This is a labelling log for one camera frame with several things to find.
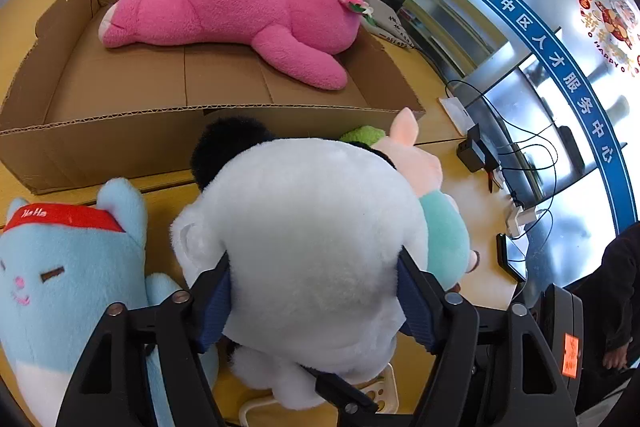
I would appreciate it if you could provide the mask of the pink pig plush toy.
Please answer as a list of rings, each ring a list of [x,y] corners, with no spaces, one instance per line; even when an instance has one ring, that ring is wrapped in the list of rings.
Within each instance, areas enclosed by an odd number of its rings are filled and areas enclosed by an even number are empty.
[[[422,206],[428,230],[428,272],[446,291],[460,291],[460,282],[477,268],[480,255],[471,248],[470,236],[457,203],[442,191],[439,159],[418,147],[419,125],[413,111],[401,109],[390,130],[362,126],[341,136],[382,153],[408,180]]]

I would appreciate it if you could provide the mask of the light blue cat plush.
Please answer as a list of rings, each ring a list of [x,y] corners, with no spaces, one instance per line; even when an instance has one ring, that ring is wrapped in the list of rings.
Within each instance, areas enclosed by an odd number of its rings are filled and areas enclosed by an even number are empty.
[[[70,377],[106,308],[156,306],[178,291],[145,274],[148,212],[126,179],[96,205],[13,199],[1,233],[1,346],[40,425],[58,419]]]

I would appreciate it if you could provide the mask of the white panda plush toy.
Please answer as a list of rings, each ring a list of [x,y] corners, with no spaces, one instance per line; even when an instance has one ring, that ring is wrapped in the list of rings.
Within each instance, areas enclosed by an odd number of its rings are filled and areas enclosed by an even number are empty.
[[[393,161],[230,117],[205,128],[191,170],[200,195],[171,225],[172,249],[188,283],[230,262],[233,374],[290,410],[321,403],[314,372],[378,376],[405,321],[399,253],[427,265],[423,210]]]

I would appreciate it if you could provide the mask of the black tablet device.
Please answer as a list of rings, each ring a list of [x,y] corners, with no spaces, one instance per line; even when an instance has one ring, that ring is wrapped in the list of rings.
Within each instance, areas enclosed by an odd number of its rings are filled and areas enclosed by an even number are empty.
[[[516,283],[525,283],[527,281],[526,254],[506,234],[498,234],[496,243],[500,268]]]

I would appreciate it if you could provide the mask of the person in dark clothes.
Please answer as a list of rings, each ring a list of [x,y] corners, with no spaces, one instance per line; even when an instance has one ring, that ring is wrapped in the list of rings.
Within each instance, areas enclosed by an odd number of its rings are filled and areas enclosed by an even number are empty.
[[[584,311],[584,363],[623,369],[639,350],[639,225],[605,247],[601,264],[572,286]]]

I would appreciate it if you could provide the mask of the white power strip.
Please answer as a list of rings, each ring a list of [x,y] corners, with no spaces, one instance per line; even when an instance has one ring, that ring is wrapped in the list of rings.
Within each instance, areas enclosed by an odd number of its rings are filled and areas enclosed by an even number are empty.
[[[520,205],[513,205],[506,216],[506,234],[511,239],[517,239],[525,233],[525,225],[535,222],[536,219],[536,207],[524,209]]]

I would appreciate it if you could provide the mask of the black power adapter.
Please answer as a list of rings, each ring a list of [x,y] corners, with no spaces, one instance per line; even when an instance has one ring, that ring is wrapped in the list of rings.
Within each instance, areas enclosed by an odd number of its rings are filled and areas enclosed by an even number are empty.
[[[492,173],[500,167],[498,150],[479,124],[473,126],[458,145],[457,156],[469,172]]]

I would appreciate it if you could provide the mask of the white paper card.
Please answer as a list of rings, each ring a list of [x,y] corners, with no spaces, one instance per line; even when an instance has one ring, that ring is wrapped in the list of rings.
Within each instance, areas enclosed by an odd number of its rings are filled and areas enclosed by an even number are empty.
[[[475,122],[460,100],[455,96],[452,96],[451,98],[440,98],[438,101],[454,127],[457,129],[457,132],[460,135],[467,135],[475,126]]]

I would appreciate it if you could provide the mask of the brown cardboard box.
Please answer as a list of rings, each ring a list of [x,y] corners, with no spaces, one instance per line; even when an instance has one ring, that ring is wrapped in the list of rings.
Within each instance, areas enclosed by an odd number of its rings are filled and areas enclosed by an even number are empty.
[[[35,194],[179,171],[209,122],[261,120],[281,136],[336,138],[387,127],[416,94],[367,31],[340,57],[346,87],[323,91],[285,76],[248,46],[117,50],[98,26],[114,0],[56,0],[1,106],[1,160]]]

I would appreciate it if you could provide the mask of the grey canvas bag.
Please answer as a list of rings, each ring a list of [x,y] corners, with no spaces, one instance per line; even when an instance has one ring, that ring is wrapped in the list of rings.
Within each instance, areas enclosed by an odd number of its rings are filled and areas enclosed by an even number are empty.
[[[372,10],[369,17],[361,20],[361,26],[364,29],[400,48],[414,49],[416,47],[404,26],[401,25],[396,12],[390,6],[381,0],[363,1],[370,5]]]

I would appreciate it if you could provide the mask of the red festive window sticker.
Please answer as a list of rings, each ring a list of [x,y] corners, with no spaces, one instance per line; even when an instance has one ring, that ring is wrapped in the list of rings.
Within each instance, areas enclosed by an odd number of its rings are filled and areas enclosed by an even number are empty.
[[[639,76],[639,9],[632,0],[577,0],[587,36],[605,63]]]

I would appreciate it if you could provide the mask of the blue banner sign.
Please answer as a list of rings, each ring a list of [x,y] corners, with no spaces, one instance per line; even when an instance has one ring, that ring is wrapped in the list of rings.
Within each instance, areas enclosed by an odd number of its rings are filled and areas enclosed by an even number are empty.
[[[638,209],[614,124],[591,83],[565,44],[523,0],[482,1],[518,35],[561,91],[600,171],[615,231],[622,233],[638,221]]]

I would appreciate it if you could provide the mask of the pink bear plush toy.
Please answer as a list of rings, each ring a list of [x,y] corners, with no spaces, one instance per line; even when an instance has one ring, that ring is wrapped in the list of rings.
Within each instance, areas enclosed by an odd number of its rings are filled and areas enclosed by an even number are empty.
[[[99,39],[107,48],[244,44],[279,72],[337,91],[347,74],[335,57],[372,13],[364,0],[118,0],[101,20]]]

